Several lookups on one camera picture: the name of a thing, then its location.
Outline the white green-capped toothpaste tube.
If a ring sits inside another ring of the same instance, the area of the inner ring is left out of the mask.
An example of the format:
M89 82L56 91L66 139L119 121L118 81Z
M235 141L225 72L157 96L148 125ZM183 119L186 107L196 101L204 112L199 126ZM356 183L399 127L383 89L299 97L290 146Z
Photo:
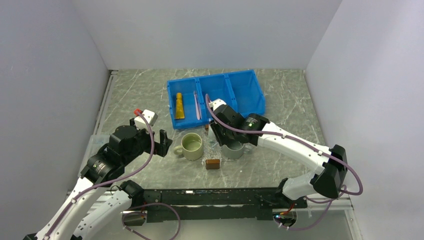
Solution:
M210 125L208 125L207 139L208 139L208 142L211 144L214 144L216 142L216 136Z

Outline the grey ceramic mug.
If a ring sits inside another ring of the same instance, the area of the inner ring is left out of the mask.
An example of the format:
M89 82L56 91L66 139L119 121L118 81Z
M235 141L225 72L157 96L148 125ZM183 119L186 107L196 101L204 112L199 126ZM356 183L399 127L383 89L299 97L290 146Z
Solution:
M221 154L229 160L238 160L244 154L249 154L252 150L240 142L224 144L221 147Z

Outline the clear acrylic toothbrush holder tray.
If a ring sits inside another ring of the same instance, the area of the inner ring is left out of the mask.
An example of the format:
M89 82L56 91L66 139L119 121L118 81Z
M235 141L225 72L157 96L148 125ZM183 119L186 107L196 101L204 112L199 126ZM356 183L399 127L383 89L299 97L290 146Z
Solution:
M224 162L230 162L228 158L223 157L221 147L217 140L214 144L208 142L208 125L203 126L204 152L202 164L206 170L219 170Z

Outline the cream ceramic mug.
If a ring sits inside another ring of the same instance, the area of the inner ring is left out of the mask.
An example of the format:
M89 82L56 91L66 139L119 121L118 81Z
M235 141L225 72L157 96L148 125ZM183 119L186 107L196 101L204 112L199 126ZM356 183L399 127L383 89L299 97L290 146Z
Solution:
M204 144L200 135L194 132L187 133L180 141L180 145L173 148L176 156L183 156L189 161L200 159L204 153Z

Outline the blue three-compartment bin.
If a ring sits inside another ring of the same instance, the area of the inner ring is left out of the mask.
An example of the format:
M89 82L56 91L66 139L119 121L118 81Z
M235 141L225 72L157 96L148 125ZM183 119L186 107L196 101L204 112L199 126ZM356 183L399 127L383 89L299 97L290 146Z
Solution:
M197 92L201 120L197 120L196 116L194 91ZM252 69L169 80L167 92L170 119L175 130L208 123L211 115L206 109L205 94L209 95L211 101L224 100L244 117L251 113L264 115L266 112L266 98ZM184 119L175 119L177 93L182 93Z

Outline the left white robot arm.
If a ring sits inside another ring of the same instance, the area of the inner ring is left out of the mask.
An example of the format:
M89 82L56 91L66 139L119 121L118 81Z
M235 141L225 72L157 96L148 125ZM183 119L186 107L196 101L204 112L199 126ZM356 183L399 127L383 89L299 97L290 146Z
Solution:
M165 157L172 144L167 132L154 141L154 120L137 116L121 125L88 160L77 183L53 218L26 240L87 240L113 217L144 203L144 189L124 176L126 166L143 153Z

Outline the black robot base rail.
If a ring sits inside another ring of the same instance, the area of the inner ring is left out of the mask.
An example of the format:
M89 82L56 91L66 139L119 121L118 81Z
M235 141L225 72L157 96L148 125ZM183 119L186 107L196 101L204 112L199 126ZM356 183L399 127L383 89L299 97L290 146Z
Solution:
M329 200L315 194L284 199L275 187L137 189L131 186L102 195L89 213L101 207L113 213L141 213L147 223L176 220L256 219L296 221L297 211L324 210Z

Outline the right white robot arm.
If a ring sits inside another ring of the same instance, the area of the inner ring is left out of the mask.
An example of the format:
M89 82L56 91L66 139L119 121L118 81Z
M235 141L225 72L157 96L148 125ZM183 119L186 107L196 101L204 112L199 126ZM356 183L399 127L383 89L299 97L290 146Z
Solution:
M295 200L311 194L320 194L329 199L337 199L341 193L347 173L346 153L343 147L311 143L293 135L266 117L251 113L243 117L229 105L210 103L207 110L211 114L210 126L220 145L231 141L249 143L277 151L309 169L309 172L285 178L275 194L276 203L289 207Z

